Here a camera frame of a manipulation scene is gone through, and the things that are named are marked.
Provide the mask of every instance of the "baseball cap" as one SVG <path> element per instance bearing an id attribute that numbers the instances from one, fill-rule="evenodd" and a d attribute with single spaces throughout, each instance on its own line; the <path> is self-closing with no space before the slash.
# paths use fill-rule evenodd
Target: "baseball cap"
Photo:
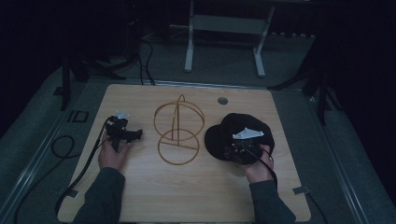
<path id="1" fill-rule="evenodd" d="M 240 133 L 248 128 L 257 132 L 263 132 L 263 136 L 252 138 L 254 144 L 267 145 L 270 147 L 270 155 L 275 146 L 270 127 L 259 119 L 248 114 L 231 113 L 224 117 L 221 124 L 214 125 L 206 130 L 205 146 L 207 151 L 221 161 L 229 161 L 224 153 L 226 147 L 233 144 L 233 134 Z"/>

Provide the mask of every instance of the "forearm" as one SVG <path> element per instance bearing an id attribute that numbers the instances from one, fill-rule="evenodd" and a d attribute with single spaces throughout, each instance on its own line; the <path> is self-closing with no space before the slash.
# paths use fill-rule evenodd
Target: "forearm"
<path id="1" fill-rule="evenodd" d="M 256 223 L 286 224 L 295 221 L 295 215 L 279 198 L 273 180 L 253 183 L 249 187 Z"/>
<path id="2" fill-rule="evenodd" d="M 118 223 L 124 183 L 125 177 L 116 169 L 102 169 L 73 223 Z"/>

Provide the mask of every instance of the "dark background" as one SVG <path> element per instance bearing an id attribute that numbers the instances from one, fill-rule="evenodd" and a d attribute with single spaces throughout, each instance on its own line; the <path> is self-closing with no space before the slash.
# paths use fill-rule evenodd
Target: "dark background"
<path id="1" fill-rule="evenodd" d="M 132 0 L 8 0 L 0 4 L 0 136 L 47 76 L 61 66 L 66 53 L 83 53 L 101 61 L 106 61 L 108 55 L 122 54 L 125 43 L 118 40 L 125 39 L 125 22 L 138 21 L 129 31 L 128 52 L 134 54 L 141 32 L 137 25 L 150 24 L 167 38 L 169 24 L 188 23 L 189 8 L 189 1 L 183 0 L 147 1 L 144 5 Z M 222 1 L 201 4 L 209 4 L 205 7 L 217 13 L 233 11 Z M 240 11 L 238 16 L 260 17 L 260 11 L 254 8 Z M 331 87 L 394 203 L 395 27 L 393 1 L 311 1 L 277 4 L 270 28 L 278 34 L 316 36 L 315 47 L 308 52 L 306 61 L 316 64 L 323 59 L 327 63 Z M 84 81 L 87 77 L 78 78 Z"/>

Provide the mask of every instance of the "person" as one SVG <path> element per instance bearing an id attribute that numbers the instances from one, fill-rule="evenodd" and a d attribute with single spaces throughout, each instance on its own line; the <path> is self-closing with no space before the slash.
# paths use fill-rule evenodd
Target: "person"
<path id="1" fill-rule="evenodd" d="M 271 169 L 269 146 L 260 145 L 266 152 L 262 160 Z M 73 223 L 118 223 L 125 177 L 120 169 L 125 162 L 131 144 L 126 144 L 119 152 L 104 140 L 99 154 L 100 172 L 85 194 L 85 203 L 78 210 Z M 279 198 L 276 184 L 265 166 L 258 161 L 250 165 L 240 165 L 245 171 L 253 200 L 256 223 L 293 223 L 295 215 Z"/>

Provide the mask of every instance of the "cap brim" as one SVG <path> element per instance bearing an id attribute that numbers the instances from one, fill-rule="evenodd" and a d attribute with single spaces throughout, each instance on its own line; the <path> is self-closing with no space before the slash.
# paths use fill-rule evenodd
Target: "cap brim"
<path id="1" fill-rule="evenodd" d="M 223 141 L 221 124 L 212 126 L 206 130 L 205 146 L 207 151 L 214 158 L 219 159 L 221 161 L 229 161 L 224 156 L 225 144 Z"/>

